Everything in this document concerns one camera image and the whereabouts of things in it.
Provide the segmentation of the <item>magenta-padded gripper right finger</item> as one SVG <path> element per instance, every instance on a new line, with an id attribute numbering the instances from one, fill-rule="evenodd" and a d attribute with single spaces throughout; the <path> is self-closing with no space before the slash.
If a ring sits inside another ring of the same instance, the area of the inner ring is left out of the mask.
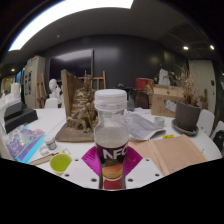
<path id="1" fill-rule="evenodd" d="M 140 188 L 162 177 L 163 174 L 151 158 L 143 158 L 133 148 L 127 147 L 127 154 L 123 162 L 125 189 Z"/>

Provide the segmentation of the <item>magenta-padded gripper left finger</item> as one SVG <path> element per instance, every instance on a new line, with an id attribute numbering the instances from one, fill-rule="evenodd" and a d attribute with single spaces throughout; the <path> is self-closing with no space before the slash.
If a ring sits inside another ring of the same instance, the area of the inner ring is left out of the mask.
<path id="1" fill-rule="evenodd" d="M 96 147 L 89 149 L 81 158 L 74 158 L 62 177 L 84 188 L 98 189 L 101 164 Z"/>

